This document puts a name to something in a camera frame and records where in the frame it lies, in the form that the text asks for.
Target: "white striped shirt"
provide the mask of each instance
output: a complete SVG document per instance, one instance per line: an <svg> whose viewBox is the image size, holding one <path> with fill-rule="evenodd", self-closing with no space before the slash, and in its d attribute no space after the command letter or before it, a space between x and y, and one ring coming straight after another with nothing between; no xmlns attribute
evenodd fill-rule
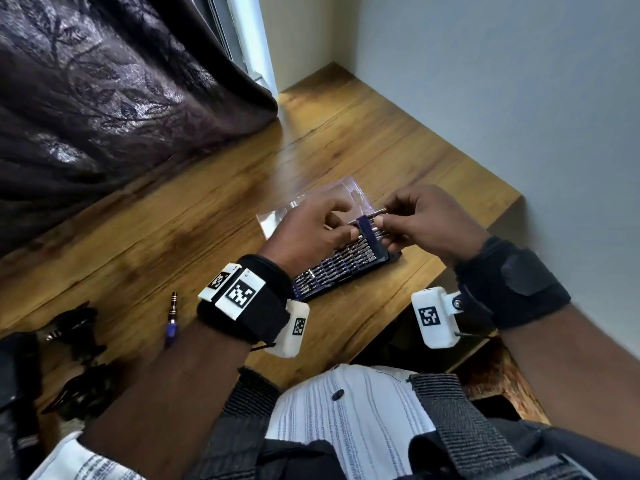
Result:
<svg viewBox="0 0 640 480"><path fill-rule="evenodd" d="M340 365L286 391L276 404L267 438L333 445L349 480L409 475L409 441L433 431L411 385L411 372ZM343 395L333 400L336 392ZM72 433L29 480L143 480L132 470L87 450Z"/></svg>

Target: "person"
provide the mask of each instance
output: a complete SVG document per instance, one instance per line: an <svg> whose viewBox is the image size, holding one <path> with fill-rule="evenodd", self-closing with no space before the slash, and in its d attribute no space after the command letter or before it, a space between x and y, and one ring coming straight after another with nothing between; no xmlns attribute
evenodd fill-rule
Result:
<svg viewBox="0 0 640 480"><path fill-rule="evenodd" d="M505 420L487 427L451 376L340 365L282 395L254 372L238 379L252 344L288 319L264 309L284 307L292 277L358 236L333 213L348 203L326 198L293 209L256 255L238 261L270 289L260 306L234 322L203 299L200 319L32 478L473 478L503 467L511 476L500 478L524 478L540 465L518 470L523 459L549 452L571 458L566 464L583 478L640 477L640 363L570 303L535 255L490 236L440 188L400 189L385 206L388 214L374 221L390 233L383 245L392 252L419 246L455 268L461 287L492 312L553 428L519 422L509 429ZM218 276L214 283L226 274ZM451 423L456 415L466 422ZM481 435L452 439L452 431L482 431L499 447L477 447ZM459 449L474 446L473 454ZM476 465L476 456L485 464Z"/></svg>

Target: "shirt sleeve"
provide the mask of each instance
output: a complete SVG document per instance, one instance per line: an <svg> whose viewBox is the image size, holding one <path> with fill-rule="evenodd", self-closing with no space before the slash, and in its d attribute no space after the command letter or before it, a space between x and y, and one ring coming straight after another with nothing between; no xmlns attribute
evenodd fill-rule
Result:
<svg viewBox="0 0 640 480"><path fill-rule="evenodd" d="M145 480L116 461L87 450L77 441L81 433L76 431L60 441L29 480Z"/></svg>

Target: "dark curtain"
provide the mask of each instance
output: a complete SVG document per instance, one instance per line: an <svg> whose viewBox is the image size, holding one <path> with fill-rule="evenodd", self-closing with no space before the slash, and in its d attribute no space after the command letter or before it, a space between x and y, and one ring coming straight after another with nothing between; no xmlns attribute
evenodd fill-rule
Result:
<svg viewBox="0 0 640 480"><path fill-rule="evenodd" d="M0 255L277 105L189 0L0 0Z"/></svg>

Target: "shirt button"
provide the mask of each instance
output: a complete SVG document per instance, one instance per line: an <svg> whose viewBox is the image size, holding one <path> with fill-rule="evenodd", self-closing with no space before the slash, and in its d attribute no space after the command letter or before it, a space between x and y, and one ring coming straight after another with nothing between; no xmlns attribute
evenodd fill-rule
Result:
<svg viewBox="0 0 640 480"><path fill-rule="evenodd" d="M333 393L333 395L331 396L331 399L332 401L337 401L343 395L344 395L344 389L338 389L336 392Z"/></svg>

